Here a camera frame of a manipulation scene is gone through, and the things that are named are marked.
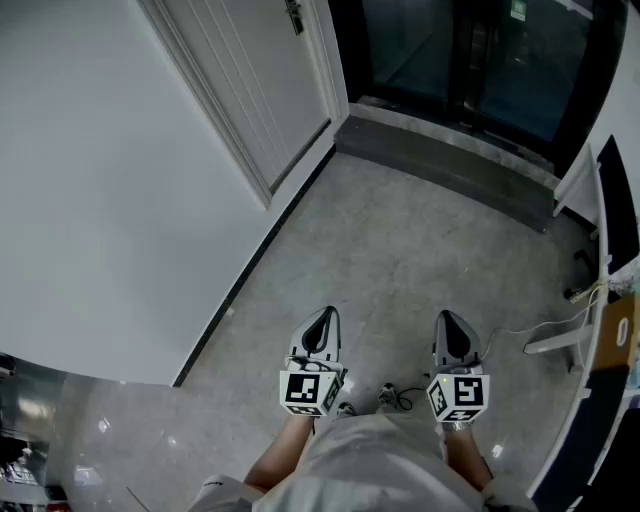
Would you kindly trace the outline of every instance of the white door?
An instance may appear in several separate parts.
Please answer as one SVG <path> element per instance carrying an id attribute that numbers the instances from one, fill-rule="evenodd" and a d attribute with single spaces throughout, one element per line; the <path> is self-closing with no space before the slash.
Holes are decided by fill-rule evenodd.
<path id="1" fill-rule="evenodd" d="M 273 190 L 329 120 L 308 30 L 296 34 L 285 0 L 165 0 L 165 5 Z"/>

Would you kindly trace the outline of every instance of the cable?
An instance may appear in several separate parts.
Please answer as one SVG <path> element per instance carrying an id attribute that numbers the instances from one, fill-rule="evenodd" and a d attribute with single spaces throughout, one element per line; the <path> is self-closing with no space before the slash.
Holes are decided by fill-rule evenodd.
<path id="1" fill-rule="evenodd" d="M 589 295 L 589 303 L 587 305 L 586 308 L 581 309 L 580 311 L 578 311 L 574 316 L 572 316 L 571 318 L 568 318 L 567 320 L 559 320 L 556 322 L 542 322 L 538 325 L 536 325 L 535 327 L 531 327 L 530 329 L 523 329 L 521 331 L 512 331 L 510 329 L 507 329 L 505 327 L 497 327 L 493 330 L 493 332 L 491 333 L 491 336 L 489 336 L 489 341 L 487 342 L 487 348 L 484 351 L 484 354 L 482 354 L 482 357 L 480 358 L 480 361 L 483 361 L 485 357 L 487 357 L 487 355 L 489 354 L 489 349 L 491 348 L 491 341 L 493 341 L 493 337 L 496 335 L 496 333 L 498 333 L 499 331 L 505 331 L 508 332 L 510 334 L 524 334 L 525 332 L 530 332 L 530 331 L 535 331 L 536 329 L 539 329 L 540 327 L 544 326 L 544 325 L 560 325 L 560 324 L 566 324 L 567 322 L 573 322 L 576 318 L 578 318 L 582 313 L 586 313 L 585 314 L 585 320 L 583 322 L 583 326 L 586 323 L 586 319 L 589 316 L 589 309 L 591 309 L 591 307 L 595 304 L 595 302 L 591 302 L 591 297 L 593 296 L 593 294 L 599 290 L 600 288 L 602 288 L 603 286 L 607 286 L 607 284 L 603 284 L 603 283 L 598 283 L 596 285 L 596 287 L 591 291 L 591 295 Z M 522 348 L 522 350 L 524 351 L 524 349 L 526 348 L 526 346 L 529 344 L 530 342 L 526 343 L 524 345 L 524 347 Z"/>
<path id="2" fill-rule="evenodd" d="M 591 302 L 591 298 L 593 297 L 593 294 L 598 290 L 598 288 L 594 288 L 593 291 L 591 292 L 591 295 L 589 295 L 589 305 L 587 306 L 587 309 L 589 309 L 593 304 L 595 304 L 597 302 L 597 299 L 596 299 L 592 303 Z M 582 359 L 582 349 L 580 348 L 580 345 L 582 343 L 580 341 L 580 335 L 582 334 L 582 329 L 584 329 L 584 326 L 587 324 L 587 318 L 589 318 L 589 312 L 588 311 L 584 315 L 584 320 L 582 321 L 582 325 L 580 325 L 580 329 L 578 329 L 578 343 L 576 343 L 576 345 L 578 347 L 578 357 L 580 358 L 580 364 L 582 365 L 583 368 L 585 367 L 585 364 L 584 364 L 584 359 Z"/>

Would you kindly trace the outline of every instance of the door handle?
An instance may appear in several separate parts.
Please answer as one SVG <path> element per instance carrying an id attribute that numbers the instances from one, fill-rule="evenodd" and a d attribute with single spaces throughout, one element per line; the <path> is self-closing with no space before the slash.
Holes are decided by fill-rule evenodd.
<path id="1" fill-rule="evenodd" d="M 300 13 L 300 8 L 302 7 L 296 0 L 284 0 L 287 8 L 285 12 L 291 18 L 291 24 L 293 25 L 293 31 L 296 35 L 300 35 L 304 30 L 304 26 L 302 25 L 302 14 Z"/>

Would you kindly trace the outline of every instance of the gray floor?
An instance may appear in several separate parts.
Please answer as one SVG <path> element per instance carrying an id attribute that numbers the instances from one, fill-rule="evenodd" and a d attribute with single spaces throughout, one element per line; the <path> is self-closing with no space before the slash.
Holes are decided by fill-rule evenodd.
<path id="1" fill-rule="evenodd" d="M 465 318 L 483 343 L 498 326 L 571 316 L 577 309 L 562 291 L 583 277 L 572 255 L 586 244 L 584 230 L 563 216 L 540 235 L 446 189 L 338 154 L 181 389 L 68 379 L 52 474 L 77 512 L 143 511 L 133 495 L 151 512 L 184 510 L 207 476 L 242 478 L 277 433 L 286 417 L 277 403 L 278 371 L 291 333 L 311 312 L 338 308 L 341 361 L 352 383 L 338 400 L 366 412 L 386 381 L 426 384 L 442 309 Z M 522 354 L 529 339 L 495 338 L 485 361 L 491 405 L 474 427 L 494 472 L 525 487 L 578 379 L 567 373 L 567 354 Z M 430 420 L 421 393 L 411 398 L 412 413 Z M 503 448 L 498 458 L 495 445 Z"/>

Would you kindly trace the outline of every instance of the shoe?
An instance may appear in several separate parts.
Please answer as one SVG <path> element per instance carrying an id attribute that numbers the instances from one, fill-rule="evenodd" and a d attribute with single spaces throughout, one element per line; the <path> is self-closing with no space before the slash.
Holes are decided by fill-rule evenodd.
<path id="1" fill-rule="evenodd" d="M 342 402 L 339 406 L 338 406 L 338 418 L 349 418 L 350 416 L 357 416 L 358 414 L 356 413 L 356 410 L 354 409 L 353 405 L 351 405 L 349 402 Z"/>
<path id="2" fill-rule="evenodd" d="M 387 382 L 380 389 L 380 394 L 378 395 L 378 405 L 390 405 L 391 407 L 395 408 L 397 400 L 398 393 L 396 392 L 395 386 Z"/>

